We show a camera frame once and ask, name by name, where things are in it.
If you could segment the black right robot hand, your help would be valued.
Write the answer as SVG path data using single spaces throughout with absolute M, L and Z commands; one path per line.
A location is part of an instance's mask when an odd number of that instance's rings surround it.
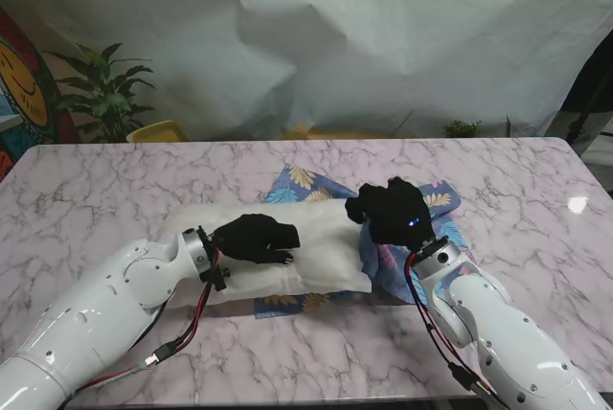
M 435 238 L 421 191 L 397 176 L 386 187 L 364 184 L 357 197 L 346 200 L 345 209 L 351 221 L 368 224 L 375 244 L 406 246 L 417 252 Z

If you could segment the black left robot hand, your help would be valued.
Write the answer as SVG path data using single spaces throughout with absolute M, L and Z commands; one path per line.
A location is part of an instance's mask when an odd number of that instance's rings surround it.
M 294 225 L 263 214 L 242 215 L 218 227 L 212 241 L 224 256 L 256 264 L 290 264 L 291 250 L 301 246 Z

